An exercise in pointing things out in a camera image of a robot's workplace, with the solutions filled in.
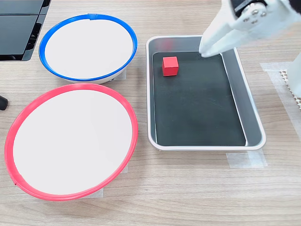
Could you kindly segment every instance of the red block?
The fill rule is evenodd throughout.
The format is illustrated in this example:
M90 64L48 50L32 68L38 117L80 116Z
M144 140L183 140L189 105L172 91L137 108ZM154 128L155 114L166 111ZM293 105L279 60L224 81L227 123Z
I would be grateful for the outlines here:
M179 70L178 59L176 56L164 57L162 63L163 76L177 75Z

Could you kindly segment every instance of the black object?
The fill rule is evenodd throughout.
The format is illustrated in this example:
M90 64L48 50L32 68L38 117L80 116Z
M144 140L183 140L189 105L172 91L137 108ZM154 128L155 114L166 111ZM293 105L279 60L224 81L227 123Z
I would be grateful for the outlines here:
M164 77L162 58L177 56L176 76ZM157 142L163 146L245 146L220 55L197 52L153 55Z
M256 2L261 2L265 6L267 6L267 3L264 0L231 0L233 10L237 17L241 16L241 13L244 10L244 8L246 8L251 3L256 3Z
M5 110L7 106L8 106L8 100L0 96L0 110Z

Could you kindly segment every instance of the clear tape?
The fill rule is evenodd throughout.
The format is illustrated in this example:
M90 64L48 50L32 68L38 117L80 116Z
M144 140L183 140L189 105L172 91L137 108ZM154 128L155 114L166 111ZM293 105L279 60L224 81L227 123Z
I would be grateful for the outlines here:
M128 172L128 166L126 165L121 173L127 173L127 172ZM94 192L90 195L82 197L81 199L95 199L95 198L103 198L103 188L98 190L97 192Z
M264 168L268 165L262 149L247 151L247 153L226 153L226 155L232 169Z
M291 62L261 63L262 69L268 73L282 104L301 140L301 111L297 100L286 85L281 72L286 71Z
M127 68L125 68L124 71L120 73L120 75L118 75L113 80L125 80L125 79L127 79Z
M93 199L93 198L103 198L103 188L98 190L97 192L82 197L81 199Z

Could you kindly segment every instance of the wood grain surface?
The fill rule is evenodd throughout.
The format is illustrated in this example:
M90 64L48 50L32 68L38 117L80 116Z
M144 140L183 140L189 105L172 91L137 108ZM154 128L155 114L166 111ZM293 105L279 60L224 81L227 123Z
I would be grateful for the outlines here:
M52 1L28 62L0 62L1 226L301 226L301 143L260 63L292 61L301 52L301 24L280 37L240 48L239 55L265 131L264 169L230 169L225 153L159 152L147 139L145 43L156 35L202 34L220 0ZM135 30L138 51L125 81L105 85L133 106L139 139L128 164L103 198L47 202L21 191L4 163L4 143L16 116L41 94L68 84L41 64L38 46L52 26L71 16L117 16ZM84 48L85 40L79 43Z

